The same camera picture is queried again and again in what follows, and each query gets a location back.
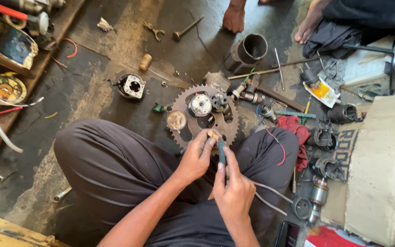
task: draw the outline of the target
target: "smartphone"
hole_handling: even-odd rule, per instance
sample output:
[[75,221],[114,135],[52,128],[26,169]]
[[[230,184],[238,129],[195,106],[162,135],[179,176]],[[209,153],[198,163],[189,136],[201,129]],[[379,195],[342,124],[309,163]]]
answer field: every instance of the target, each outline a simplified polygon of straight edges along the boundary
[[283,221],[278,230],[274,247],[295,247],[297,244],[300,226],[288,221]]

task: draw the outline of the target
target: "person's left hand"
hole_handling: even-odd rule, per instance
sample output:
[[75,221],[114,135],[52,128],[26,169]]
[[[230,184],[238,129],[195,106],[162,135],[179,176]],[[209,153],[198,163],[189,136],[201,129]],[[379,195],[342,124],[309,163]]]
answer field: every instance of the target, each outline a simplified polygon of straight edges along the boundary
[[188,144],[178,168],[172,175],[177,176],[187,185],[202,177],[208,170],[211,150],[216,143],[214,138],[208,137],[209,131],[213,131],[220,136],[216,130],[202,130],[197,137]]

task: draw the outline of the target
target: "gray wire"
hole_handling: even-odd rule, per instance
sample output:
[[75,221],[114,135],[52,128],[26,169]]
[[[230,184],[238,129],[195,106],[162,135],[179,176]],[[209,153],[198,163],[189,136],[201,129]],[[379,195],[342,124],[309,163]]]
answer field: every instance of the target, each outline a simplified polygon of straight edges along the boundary
[[286,212],[284,212],[283,210],[277,208],[276,206],[268,203],[265,199],[263,199],[257,192],[255,193],[255,195],[266,205],[268,205],[269,207],[279,211],[280,213],[282,213],[284,216],[288,216],[288,214],[286,214]]
[[281,194],[280,192],[278,192],[276,189],[271,188],[271,187],[266,186],[266,185],[263,185],[263,184],[261,184],[261,183],[257,183],[257,182],[254,182],[254,181],[252,181],[252,182],[255,184],[255,186],[259,186],[259,187],[262,187],[262,188],[266,188],[266,189],[268,189],[268,190],[274,192],[275,194],[281,196],[283,199],[285,199],[286,201],[290,202],[291,204],[294,203],[291,199],[287,198],[286,196],[284,196],[283,194]]

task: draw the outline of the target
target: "dark trousers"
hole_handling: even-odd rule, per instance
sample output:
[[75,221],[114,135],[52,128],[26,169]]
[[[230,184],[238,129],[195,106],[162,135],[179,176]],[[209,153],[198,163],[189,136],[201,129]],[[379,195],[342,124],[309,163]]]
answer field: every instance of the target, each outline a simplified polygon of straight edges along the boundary
[[[284,193],[297,159],[298,140],[281,128],[269,131],[285,148],[284,164],[277,166],[283,150],[266,130],[244,140],[235,154],[244,176]],[[82,204],[109,227],[157,190],[179,164],[150,141],[99,119],[78,120],[60,131],[54,152]],[[215,201],[208,200],[216,170],[211,162],[207,173],[180,193],[151,233],[148,246],[234,246]],[[263,188],[257,192],[273,205],[281,199]],[[277,213],[254,199],[249,214],[258,238]]]

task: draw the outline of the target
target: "screwdriver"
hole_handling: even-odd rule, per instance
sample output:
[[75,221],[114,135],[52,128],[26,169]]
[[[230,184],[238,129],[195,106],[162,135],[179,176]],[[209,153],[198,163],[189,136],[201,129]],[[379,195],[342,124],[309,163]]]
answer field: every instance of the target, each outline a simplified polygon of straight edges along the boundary
[[[304,110],[304,114],[307,114],[307,111],[309,110],[310,100],[311,100],[311,99],[312,99],[312,95],[309,96],[309,101],[307,102],[306,110]],[[305,117],[302,117],[302,118],[301,118],[301,125],[305,125],[305,123],[306,123],[306,118],[305,118]]]

